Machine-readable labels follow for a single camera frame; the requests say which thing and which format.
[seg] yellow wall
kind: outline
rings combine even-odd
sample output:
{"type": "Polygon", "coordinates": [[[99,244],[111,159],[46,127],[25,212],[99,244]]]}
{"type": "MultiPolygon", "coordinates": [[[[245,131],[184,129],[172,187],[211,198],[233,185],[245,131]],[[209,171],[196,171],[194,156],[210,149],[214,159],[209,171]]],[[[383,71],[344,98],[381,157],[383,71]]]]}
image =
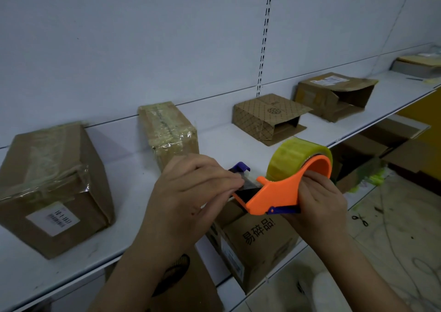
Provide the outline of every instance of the yellow wall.
{"type": "Polygon", "coordinates": [[[415,102],[407,108],[401,110],[398,114],[408,117],[422,123],[432,125],[418,139],[432,145],[438,151],[438,156],[434,158],[424,173],[427,173],[438,180],[441,180],[441,90],[415,102]]]}

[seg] tile floor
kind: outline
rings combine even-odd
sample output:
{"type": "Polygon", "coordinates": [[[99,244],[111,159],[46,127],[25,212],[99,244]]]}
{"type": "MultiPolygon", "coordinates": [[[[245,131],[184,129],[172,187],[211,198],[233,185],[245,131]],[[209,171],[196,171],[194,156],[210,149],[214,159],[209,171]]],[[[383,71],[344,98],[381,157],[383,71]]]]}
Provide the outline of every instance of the tile floor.
{"type": "MultiPolygon", "coordinates": [[[[414,311],[441,311],[441,197],[392,174],[348,212],[348,227],[378,273],[414,311]],[[352,216],[361,216],[368,226],[352,216]]],[[[324,270],[307,247],[235,312],[312,311],[308,288],[324,270]]]]}

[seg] person's left hand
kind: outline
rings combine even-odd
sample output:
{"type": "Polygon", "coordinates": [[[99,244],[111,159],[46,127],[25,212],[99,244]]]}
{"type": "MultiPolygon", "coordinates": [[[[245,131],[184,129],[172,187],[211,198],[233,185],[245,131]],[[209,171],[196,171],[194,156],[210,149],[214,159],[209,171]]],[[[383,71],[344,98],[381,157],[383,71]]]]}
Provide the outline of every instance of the person's left hand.
{"type": "Polygon", "coordinates": [[[206,155],[175,156],[155,183],[134,245],[170,265],[208,231],[243,184],[206,155]]]}

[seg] hand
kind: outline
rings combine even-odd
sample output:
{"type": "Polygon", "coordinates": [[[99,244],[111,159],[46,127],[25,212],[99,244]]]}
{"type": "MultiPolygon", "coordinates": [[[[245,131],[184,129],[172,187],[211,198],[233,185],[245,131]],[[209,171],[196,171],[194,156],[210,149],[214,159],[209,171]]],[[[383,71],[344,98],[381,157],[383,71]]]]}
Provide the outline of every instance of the hand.
{"type": "Polygon", "coordinates": [[[134,244],[168,267],[208,231],[243,184],[206,155],[175,156],[155,183],[134,244]]]}
{"type": "Polygon", "coordinates": [[[339,252],[346,246],[347,202],[326,177],[307,170],[299,185],[300,214],[284,215],[291,226],[319,254],[339,252]]]}

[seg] yellow tape roll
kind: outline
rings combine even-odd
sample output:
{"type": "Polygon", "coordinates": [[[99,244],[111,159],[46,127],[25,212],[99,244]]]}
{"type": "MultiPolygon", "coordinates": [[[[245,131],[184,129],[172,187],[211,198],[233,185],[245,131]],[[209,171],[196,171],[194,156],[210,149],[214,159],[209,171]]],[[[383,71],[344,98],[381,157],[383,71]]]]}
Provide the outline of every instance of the yellow tape roll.
{"type": "Polygon", "coordinates": [[[284,180],[299,171],[307,159],[323,154],[332,163],[329,148],[299,138],[291,138],[283,142],[269,161],[266,178],[270,181],[284,180]]]}

